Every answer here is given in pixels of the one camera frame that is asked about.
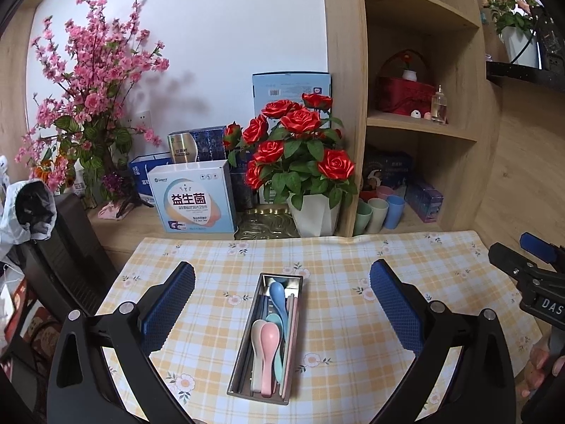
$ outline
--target green spoon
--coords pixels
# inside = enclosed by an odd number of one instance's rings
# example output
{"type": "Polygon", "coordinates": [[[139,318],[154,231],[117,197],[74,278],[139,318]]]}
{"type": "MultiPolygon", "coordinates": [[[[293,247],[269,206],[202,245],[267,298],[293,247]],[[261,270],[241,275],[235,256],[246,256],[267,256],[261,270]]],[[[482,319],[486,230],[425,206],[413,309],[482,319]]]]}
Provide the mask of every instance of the green spoon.
{"type": "MultiPolygon", "coordinates": [[[[279,331],[281,333],[280,339],[283,339],[283,320],[279,316],[279,314],[269,314],[265,319],[267,322],[272,322],[279,327],[279,331]]],[[[283,383],[283,364],[281,360],[281,345],[279,342],[279,347],[277,348],[277,352],[275,354],[275,378],[279,384],[283,383]]]]}

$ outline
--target blue gripper pad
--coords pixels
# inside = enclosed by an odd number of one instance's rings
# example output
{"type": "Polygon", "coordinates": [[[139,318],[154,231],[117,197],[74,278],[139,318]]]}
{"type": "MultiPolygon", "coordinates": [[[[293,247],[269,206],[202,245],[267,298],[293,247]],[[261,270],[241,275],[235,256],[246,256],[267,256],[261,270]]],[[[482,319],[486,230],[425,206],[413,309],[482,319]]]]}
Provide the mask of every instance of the blue gripper pad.
{"type": "Polygon", "coordinates": [[[555,263],[557,261],[557,253],[554,246],[530,233],[522,234],[520,247],[546,263],[555,263]]]}
{"type": "Polygon", "coordinates": [[[373,263],[369,277],[371,289],[379,299],[402,347],[413,351],[417,357],[424,349],[422,321],[403,295],[403,284],[380,261],[373,263]]]}
{"type": "Polygon", "coordinates": [[[165,283],[156,286],[163,286],[159,289],[161,295],[149,308],[139,328],[143,339],[141,349],[146,355],[163,347],[188,298],[192,295],[195,284],[194,268],[183,262],[165,283]]]}

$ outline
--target screw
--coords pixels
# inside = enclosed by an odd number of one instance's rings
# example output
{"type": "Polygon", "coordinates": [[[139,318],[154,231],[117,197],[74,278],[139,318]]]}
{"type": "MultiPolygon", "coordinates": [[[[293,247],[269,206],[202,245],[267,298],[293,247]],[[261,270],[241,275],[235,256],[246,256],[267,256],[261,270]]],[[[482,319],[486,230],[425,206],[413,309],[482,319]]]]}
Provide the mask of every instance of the screw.
{"type": "Polygon", "coordinates": [[[69,320],[77,320],[80,317],[80,311],[74,309],[69,313],[69,320]]]}
{"type": "Polygon", "coordinates": [[[495,320],[496,319],[496,313],[492,309],[485,309],[485,311],[484,311],[484,313],[482,313],[482,315],[484,315],[487,320],[495,320]]]}
{"type": "Polygon", "coordinates": [[[445,304],[439,301],[432,301],[429,307],[432,311],[434,311],[437,314],[441,314],[442,312],[445,311],[445,304]]]}
{"type": "Polygon", "coordinates": [[[133,311],[133,303],[130,303],[129,301],[120,306],[120,312],[122,314],[129,314],[131,311],[133,311]]]}

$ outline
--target floral tablecloth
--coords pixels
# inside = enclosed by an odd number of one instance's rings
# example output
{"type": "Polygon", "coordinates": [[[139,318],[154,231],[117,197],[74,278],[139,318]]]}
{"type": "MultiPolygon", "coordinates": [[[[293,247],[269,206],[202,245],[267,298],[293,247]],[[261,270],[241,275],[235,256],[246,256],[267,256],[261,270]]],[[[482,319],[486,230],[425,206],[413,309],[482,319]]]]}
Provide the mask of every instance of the floral tablecloth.
{"type": "MultiPolygon", "coordinates": [[[[414,355],[402,349],[369,287],[372,263],[385,258],[403,282],[455,312],[498,314],[515,374],[540,338],[519,307],[512,281],[488,262],[475,232],[283,239],[250,242],[146,238],[99,313],[137,301],[181,260],[197,281],[163,349],[157,371],[192,418],[207,424],[368,423],[392,394],[414,355]],[[260,272],[304,276],[295,378],[288,406],[226,395],[260,272]]],[[[452,349],[422,415],[435,411],[456,365],[452,349]]],[[[129,411],[143,417],[112,350],[108,365],[129,411]]]]}

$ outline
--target glass bottle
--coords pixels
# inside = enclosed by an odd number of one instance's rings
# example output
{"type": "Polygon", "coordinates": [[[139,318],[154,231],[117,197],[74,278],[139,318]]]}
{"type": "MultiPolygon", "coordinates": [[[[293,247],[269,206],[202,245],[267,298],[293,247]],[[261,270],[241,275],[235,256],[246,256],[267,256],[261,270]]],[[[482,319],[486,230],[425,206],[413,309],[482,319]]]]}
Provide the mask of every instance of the glass bottle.
{"type": "Polygon", "coordinates": [[[441,84],[432,97],[432,121],[440,124],[447,121],[447,98],[441,91],[441,84]]]}

